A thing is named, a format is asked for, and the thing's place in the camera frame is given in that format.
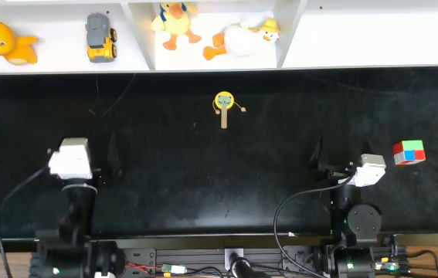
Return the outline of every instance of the yellow hat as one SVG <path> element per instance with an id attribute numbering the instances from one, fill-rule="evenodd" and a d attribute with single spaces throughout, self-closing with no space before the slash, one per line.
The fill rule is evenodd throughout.
<path id="1" fill-rule="evenodd" d="M 260 30 L 267 32 L 278 32 L 280 33 L 279 28 L 277 27 L 277 21 L 275 19 L 268 18 L 265 23 L 260 26 Z"/>

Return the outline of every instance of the metal bracket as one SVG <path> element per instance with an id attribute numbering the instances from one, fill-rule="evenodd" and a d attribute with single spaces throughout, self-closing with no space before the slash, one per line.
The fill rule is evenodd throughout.
<path id="1" fill-rule="evenodd" d="M 313 249 L 309 246 L 284 246 L 284 250 L 287 255 L 293 258 L 296 263 L 301 264 L 302 266 L 306 266 L 309 270 L 314 270 L 313 265 L 311 263 L 309 256 L 313 253 Z M 290 270 L 290 271 L 302 271 L 299 267 L 290 262 L 287 257 L 281 253 L 282 256 L 282 269 Z M 293 273 L 284 273 L 285 277 L 296 277 L 297 274 Z"/>
<path id="2" fill-rule="evenodd" d="M 122 250 L 124 252 L 125 259 L 128 262 L 132 262 L 142 266 L 155 266 L 157 258 L 157 252 L 155 252 L 155 249 L 127 248 Z M 155 270 L 147 269 L 147 271 L 148 274 L 136 267 L 128 266 L 126 267 L 123 275 L 121 275 L 121 278 L 153 277 Z"/>
<path id="3" fill-rule="evenodd" d="M 235 253 L 237 256 L 244 257 L 244 249 L 243 248 L 225 248 L 224 249 L 224 267 L 227 271 L 231 269 L 231 255 Z"/>

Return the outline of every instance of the orange plush toy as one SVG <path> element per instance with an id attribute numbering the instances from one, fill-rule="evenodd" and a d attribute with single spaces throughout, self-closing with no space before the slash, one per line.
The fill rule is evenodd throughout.
<path id="1" fill-rule="evenodd" d="M 37 40 L 35 36 L 18 37 L 6 24 L 0 22 L 0 56 L 15 66 L 38 61 L 32 47 Z"/>

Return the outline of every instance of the white plush duck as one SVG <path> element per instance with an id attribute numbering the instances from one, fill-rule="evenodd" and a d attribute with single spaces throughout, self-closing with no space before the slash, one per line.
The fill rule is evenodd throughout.
<path id="1" fill-rule="evenodd" d="M 246 57 L 271 47 L 279 39 L 280 30 L 275 19 L 267 19 L 258 29 L 231 25 L 224 32 L 213 36 L 214 47 L 203 49 L 207 60 L 221 54 Z"/>

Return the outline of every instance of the toy truck wheel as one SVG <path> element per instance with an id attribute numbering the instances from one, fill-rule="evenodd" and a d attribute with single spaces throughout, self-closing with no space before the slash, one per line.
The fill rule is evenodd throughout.
<path id="1" fill-rule="evenodd" d="M 116 30 L 110 28 L 110 40 L 112 42 L 116 42 L 117 41 L 117 33 Z"/>
<path id="2" fill-rule="evenodd" d="M 112 45 L 112 58 L 117 57 L 117 48 L 115 45 Z"/>

